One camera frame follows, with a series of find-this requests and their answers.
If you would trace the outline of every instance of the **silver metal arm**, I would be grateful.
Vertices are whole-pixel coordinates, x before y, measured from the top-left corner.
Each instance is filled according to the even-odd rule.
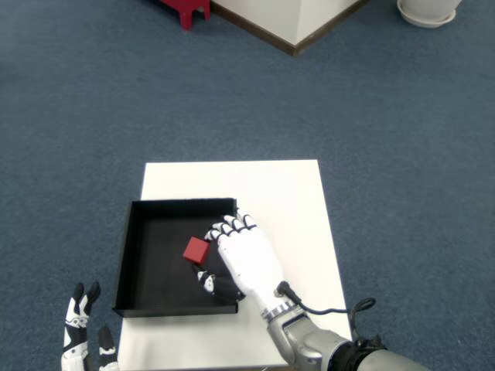
[[[285,361],[302,371],[428,371],[385,349],[362,349],[335,332],[317,327],[288,302],[268,313],[268,333]]]

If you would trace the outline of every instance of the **black tray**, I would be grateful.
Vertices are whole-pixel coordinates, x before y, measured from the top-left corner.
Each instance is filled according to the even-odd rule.
[[[122,317],[237,313],[237,303],[206,293],[182,255],[190,237],[203,238],[235,199],[134,201],[118,268],[113,309]],[[212,243],[204,264],[230,277]]]

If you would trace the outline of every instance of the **blue carpet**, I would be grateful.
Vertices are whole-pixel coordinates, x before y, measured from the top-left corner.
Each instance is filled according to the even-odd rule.
[[[348,305],[436,370],[495,369],[495,5],[373,1],[291,58],[148,0],[0,3],[0,369],[55,370],[78,281],[111,311],[146,162],[317,158]]]

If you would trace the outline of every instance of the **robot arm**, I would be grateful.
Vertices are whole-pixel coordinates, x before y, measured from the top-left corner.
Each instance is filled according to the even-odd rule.
[[[285,282],[280,263],[268,238],[248,214],[238,210],[237,217],[225,216],[224,223],[214,224],[205,240],[217,241],[235,284],[243,294],[255,297],[268,333],[289,365],[303,371],[428,371],[386,350],[379,338],[350,342],[318,328],[306,315],[309,308],[293,291],[287,297],[290,290],[281,290]]]
[[[62,371],[93,371],[93,362],[87,350],[87,323],[93,303],[100,296],[101,289],[97,282],[84,294],[83,284],[77,284],[65,317],[63,333]],[[100,370],[118,371],[117,353],[110,329],[104,326],[99,332]]]

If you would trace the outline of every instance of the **robot wrist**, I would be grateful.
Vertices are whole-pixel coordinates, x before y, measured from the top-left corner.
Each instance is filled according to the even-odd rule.
[[[261,313],[261,317],[263,317],[267,322],[271,322],[271,320],[273,320],[275,317],[278,317],[279,315],[283,315],[287,311],[291,311],[294,307],[295,304],[293,301],[284,298],[284,302],[282,302],[280,305],[277,305],[271,311],[265,309]]]

